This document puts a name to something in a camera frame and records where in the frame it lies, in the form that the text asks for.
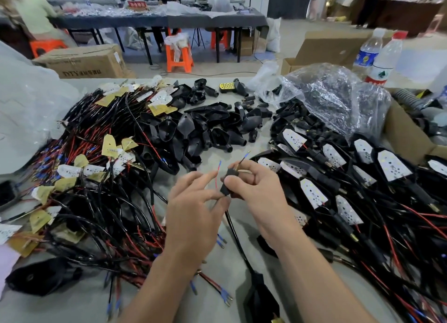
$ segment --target hand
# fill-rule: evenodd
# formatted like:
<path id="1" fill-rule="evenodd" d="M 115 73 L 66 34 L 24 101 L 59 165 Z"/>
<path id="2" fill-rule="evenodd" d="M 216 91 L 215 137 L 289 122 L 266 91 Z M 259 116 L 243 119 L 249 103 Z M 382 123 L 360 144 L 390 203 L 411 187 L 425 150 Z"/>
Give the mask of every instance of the hand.
<path id="1" fill-rule="evenodd" d="M 273 237 L 284 230 L 287 224 L 297 224 L 293 212 L 289 208 L 278 175 L 254 161 L 244 160 L 239 165 L 237 176 L 227 176 L 226 187 L 238 197 L 247 202 L 262 236 L 272 243 Z"/>
<path id="2" fill-rule="evenodd" d="M 165 252 L 180 255 L 197 270 L 216 245 L 217 231 L 231 199 L 215 189 L 205 189 L 217 171 L 190 172 L 171 189 L 166 210 Z M 217 200 L 209 210 L 205 202 Z"/>

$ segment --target stool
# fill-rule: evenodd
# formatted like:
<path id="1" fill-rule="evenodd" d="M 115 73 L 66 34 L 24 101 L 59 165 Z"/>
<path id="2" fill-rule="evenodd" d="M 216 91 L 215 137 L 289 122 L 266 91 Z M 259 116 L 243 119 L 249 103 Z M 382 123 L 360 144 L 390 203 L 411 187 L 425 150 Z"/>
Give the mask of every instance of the stool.
<path id="1" fill-rule="evenodd" d="M 168 36 L 172 36 L 171 29 L 169 29 L 169 28 L 167 28 L 167 29 L 168 29 Z M 179 33 L 179 32 L 182 32 L 181 28 L 177 29 L 177 33 Z"/>
<path id="2" fill-rule="evenodd" d="M 228 42 L 228 31 L 224 31 L 223 33 L 223 37 L 220 40 L 219 44 L 224 44 L 225 47 L 229 48 L 230 44 Z M 216 33 L 214 31 L 211 33 L 211 49 L 216 49 Z"/>
<path id="3" fill-rule="evenodd" d="M 53 49 L 68 48 L 62 40 L 32 40 L 30 46 L 35 58 Z"/>
<path id="4" fill-rule="evenodd" d="M 180 61 L 174 61 L 174 50 L 169 45 L 166 45 L 166 58 L 167 58 L 167 71 L 172 72 L 173 66 L 183 66 L 185 72 L 190 73 L 192 66 L 194 66 L 193 57 L 191 55 L 191 47 L 188 45 L 182 48 L 182 54 L 180 55 Z"/>

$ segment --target bottle with red cap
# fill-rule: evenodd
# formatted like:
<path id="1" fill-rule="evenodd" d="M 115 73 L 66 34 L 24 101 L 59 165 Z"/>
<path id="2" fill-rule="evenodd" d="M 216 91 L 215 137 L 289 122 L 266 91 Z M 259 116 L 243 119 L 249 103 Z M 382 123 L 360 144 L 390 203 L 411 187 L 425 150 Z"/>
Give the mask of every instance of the bottle with red cap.
<path id="1" fill-rule="evenodd" d="M 402 52 L 402 40 L 407 37 L 408 31 L 396 31 L 389 43 L 381 49 L 369 70 L 365 82 L 384 85 L 390 73 L 399 61 Z"/>

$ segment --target pink paper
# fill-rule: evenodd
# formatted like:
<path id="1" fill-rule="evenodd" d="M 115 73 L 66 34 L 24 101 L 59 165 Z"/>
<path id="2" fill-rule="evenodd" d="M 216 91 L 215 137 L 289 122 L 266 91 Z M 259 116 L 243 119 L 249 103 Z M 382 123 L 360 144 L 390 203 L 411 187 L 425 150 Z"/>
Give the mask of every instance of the pink paper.
<path id="1" fill-rule="evenodd" d="M 8 244 L 0 245 L 0 300 L 6 277 L 11 273 L 14 264 L 17 263 L 20 254 Z"/>

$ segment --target blue bottle label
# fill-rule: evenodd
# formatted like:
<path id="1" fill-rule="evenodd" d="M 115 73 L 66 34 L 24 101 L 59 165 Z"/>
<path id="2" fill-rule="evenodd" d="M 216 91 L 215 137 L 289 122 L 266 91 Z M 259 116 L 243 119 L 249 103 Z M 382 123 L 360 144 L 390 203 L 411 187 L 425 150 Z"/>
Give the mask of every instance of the blue bottle label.
<path id="1" fill-rule="evenodd" d="M 374 59 L 378 54 L 379 53 L 368 53 L 360 50 L 354 64 L 357 66 L 372 66 L 372 63 L 374 63 Z"/>

